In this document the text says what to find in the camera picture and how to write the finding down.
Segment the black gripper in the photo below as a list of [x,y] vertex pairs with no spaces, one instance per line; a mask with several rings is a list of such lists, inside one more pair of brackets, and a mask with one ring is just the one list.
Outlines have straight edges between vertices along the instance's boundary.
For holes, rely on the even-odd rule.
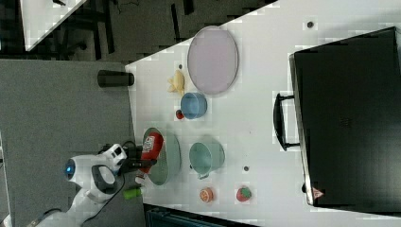
[[123,150],[127,154],[127,159],[123,162],[119,169],[118,174],[123,175],[126,173],[134,172],[139,167],[151,167],[157,164],[157,160],[141,160],[143,147],[136,145],[133,141],[128,141],[123,144]]

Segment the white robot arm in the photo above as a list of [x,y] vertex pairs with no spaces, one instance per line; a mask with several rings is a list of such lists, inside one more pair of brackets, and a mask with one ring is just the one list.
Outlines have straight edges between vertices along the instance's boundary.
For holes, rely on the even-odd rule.
[[155,158],[130,158],[128,151],[136,151],[136,147],[106,145],[97,155],[70,158],[65,164],[64,175],[68,182],[79,186],[70,208],[66,212],[50,209],[26,227],[81,227],[86,220],[95,217],[122,188],[116,179],[118,174],[157,163]]

